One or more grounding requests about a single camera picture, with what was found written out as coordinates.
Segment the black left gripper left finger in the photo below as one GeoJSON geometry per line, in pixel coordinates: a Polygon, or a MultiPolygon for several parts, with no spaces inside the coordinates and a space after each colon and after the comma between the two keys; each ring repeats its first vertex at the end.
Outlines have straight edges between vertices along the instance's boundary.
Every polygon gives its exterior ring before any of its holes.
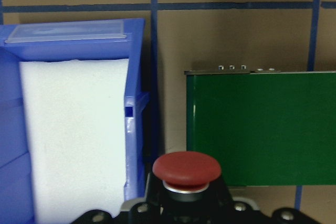
{"type": "Polygon", "coordinates": [[[115,220],[109,212],[95,209],[89,210],[71,222],[71,224],[112,224],[115,220]]]}

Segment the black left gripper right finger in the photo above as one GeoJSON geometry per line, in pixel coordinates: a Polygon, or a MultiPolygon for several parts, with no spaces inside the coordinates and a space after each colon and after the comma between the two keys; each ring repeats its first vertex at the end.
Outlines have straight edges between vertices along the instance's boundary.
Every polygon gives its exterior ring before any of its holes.
{"type": "Polygon", "coordinates": [[[320,224],[320,222],[307,216],[294,208],[279,208],[272,213],[274,223],[320,224]]]}

